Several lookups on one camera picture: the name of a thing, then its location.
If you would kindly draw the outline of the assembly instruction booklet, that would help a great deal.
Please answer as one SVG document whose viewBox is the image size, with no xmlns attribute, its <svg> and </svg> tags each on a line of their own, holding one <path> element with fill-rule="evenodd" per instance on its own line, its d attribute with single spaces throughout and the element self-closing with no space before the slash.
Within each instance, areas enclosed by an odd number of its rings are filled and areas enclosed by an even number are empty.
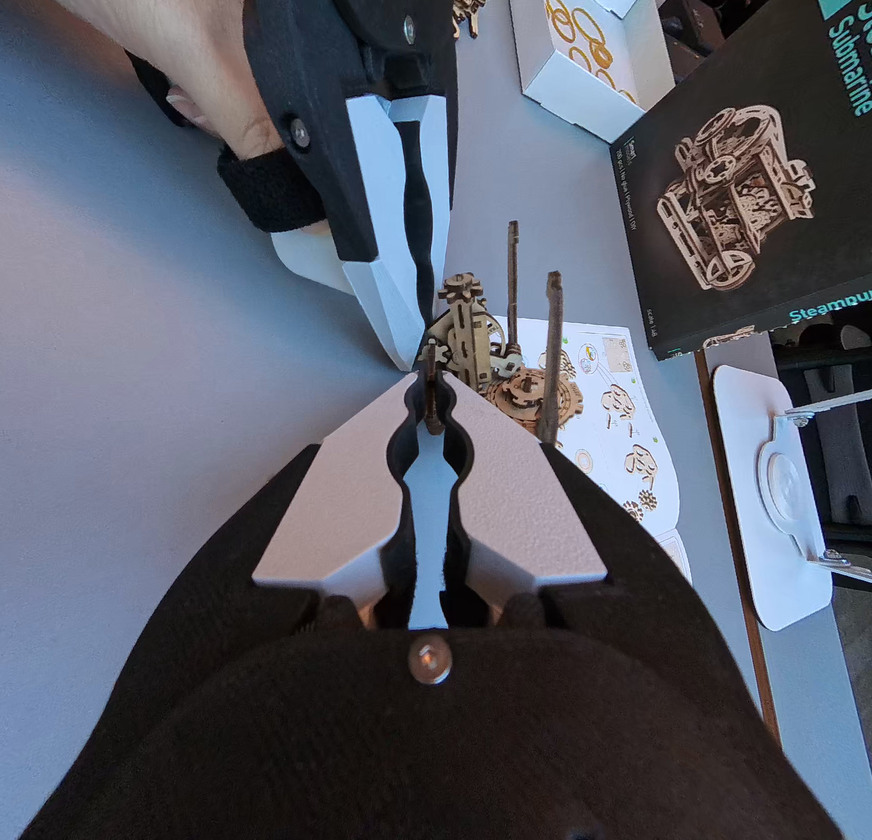
<svg viewBox="0 0 872 840">
<path fill-rule="evenodd" d="M 692 580 L 677 531 L 679 485 L 629 330 L 565 322 L 557 448 L 657 540 Z"/>
</svg>

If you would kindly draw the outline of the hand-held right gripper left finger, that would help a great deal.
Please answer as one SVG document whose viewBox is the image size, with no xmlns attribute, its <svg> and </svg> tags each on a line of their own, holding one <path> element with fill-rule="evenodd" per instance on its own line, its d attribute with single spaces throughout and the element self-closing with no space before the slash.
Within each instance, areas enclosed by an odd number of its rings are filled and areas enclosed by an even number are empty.
<svg viewBox="0 0 872 840">
<path fill-rule="evenodd" d="M 408 374 L 319 446 L 253 572 L 256 584 L 390 598 L 408 612 L 417 561 L 405 475 L 419 454 L 424 382 Z"/>
</svg>

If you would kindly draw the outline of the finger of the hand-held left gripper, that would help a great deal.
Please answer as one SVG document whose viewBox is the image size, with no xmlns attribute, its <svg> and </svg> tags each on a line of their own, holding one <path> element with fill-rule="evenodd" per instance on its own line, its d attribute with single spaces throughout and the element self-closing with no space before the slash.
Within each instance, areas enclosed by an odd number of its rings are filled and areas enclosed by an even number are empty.
<svg viewBox="0 0 872 840">
<path fill-rule="evenodd" d="M 376 257 L 339 257 L 338 222 L 271 236 L 296 275 L 356 296 L 394 364 L 410 371 L 428 324 L 428 97 L 347 101 Z"/>
<path fill-rule="evenodd" d="M 417 305 L 431 312 L 442 281 L 451 206 L 446 99 L 432 94 L 398 98 L 391 103 L 391 121 L 406 167 L 403 215 Z"/>
</svg>

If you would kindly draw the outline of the black model kit box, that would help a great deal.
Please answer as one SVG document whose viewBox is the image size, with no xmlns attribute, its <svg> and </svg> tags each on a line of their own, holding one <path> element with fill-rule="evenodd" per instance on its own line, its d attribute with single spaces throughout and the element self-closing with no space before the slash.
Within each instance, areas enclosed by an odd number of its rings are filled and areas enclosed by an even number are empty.
<svg viewBox="0 0 872 840">
<path fill-rule="evenodd" d="M 770 0 L 610 152 L 659 360 L 869 304 L 871 0 Z"/>
</svg>

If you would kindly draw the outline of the white box with yellow print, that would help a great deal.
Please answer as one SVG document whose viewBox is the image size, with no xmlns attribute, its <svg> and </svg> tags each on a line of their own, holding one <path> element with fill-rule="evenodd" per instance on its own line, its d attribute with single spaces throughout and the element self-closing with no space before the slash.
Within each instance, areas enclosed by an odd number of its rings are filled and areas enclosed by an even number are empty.
<svg viewBox="0 0 872 840">
<path fill-rule="evenodd" d="M 656 0 L 509 0 L 522 92 L 613 143 L 675 86 Z"/>
</svg>

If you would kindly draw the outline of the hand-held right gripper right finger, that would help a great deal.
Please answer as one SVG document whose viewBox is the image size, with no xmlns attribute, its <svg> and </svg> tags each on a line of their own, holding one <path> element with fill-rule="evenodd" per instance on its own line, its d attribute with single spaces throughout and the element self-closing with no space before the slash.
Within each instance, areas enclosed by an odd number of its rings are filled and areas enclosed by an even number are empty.
<svg viewBox="0 0 872 840">
<path fill-rule="evenodd" d="M 455 471 L 443 575 L 485 602 L 602 581 L 605 563 L 526 430 L 456 377 L 438 376 L 443 455 Z"/>
</svg>

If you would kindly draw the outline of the white stand base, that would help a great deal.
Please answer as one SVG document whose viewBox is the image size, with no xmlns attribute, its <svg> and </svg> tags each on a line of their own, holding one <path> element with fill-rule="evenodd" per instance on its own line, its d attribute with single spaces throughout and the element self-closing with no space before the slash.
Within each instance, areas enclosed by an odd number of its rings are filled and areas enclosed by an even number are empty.
<svg viewBox="0 0 872 840">
<path fill-rule="evenodd" d="M 718 367 L 713 390 L 753 603 L 777 632 L 828 606 L 831 572 L 793 406 L 770 376 Z"/>
</svg>

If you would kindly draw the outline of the small wooden gear axle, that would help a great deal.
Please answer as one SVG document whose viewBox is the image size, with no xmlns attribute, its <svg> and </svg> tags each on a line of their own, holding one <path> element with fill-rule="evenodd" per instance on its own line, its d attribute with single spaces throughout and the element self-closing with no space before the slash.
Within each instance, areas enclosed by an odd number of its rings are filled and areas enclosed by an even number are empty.
<svg viewBox="0 0 872 840">
<path fill-rule="evenodd" d="M 425 412 L 424 423 L 430 435 L 439 436 L 444 431 L 444 425 L 439 417 L 437 409 L 437 367 L 441 350 L 444 349 L 436 339 L 430 338 L 424 346 L 421 359 L 424 362 L 425 371 Z"/>
</svg>

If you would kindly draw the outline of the wooden mechanical model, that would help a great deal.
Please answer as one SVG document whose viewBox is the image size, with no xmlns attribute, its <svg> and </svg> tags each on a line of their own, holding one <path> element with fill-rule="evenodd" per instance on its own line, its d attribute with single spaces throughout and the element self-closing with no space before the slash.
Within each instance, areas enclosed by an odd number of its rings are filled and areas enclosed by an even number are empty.
<svg viewBox="0 0 872 840">
<path fill-rule="evenodd" d="M 543 367 L 525 364 L 519 342 L 519 224 L 507 225 L 507 324 L 486 304 L 483 286 L 470 272 L 446 278 L 438 298 L 447 310 L 427 329 L 419 355 L 429 369 L 444 369 L 508 418 L 545 443 L 558 446 L 558 432 L 583 412 L 583 396 L 562 355 L 563 290 L 560 272 L 550 272 L 547 346 Z"/>
</svg>

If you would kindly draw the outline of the person's left hand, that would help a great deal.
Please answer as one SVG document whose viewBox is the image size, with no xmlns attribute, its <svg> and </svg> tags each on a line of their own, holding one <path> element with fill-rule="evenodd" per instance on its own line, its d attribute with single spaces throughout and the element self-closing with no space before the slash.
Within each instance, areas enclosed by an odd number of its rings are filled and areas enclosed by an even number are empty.
<svg viewBox="0 0 872 840">
<path fill-rule="evenodd" d="M 169 104 L 238 159 L 282 147 L 244 49 L 244 0 L 55 1 L 162 72 Z"/>
</svg>

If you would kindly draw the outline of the dark brown box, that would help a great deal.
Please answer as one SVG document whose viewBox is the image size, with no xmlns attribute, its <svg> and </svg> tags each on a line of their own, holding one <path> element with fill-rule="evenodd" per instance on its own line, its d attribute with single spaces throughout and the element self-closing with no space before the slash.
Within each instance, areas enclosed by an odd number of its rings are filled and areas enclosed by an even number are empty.
<svg viewBox="0 0 872 840">
<path fill-rule="evenodd" d="M 675 83 L 681 83 L 725 38 L 717 13 L 702 0 L 665 0 L 659 17 Z"/>
</svg>

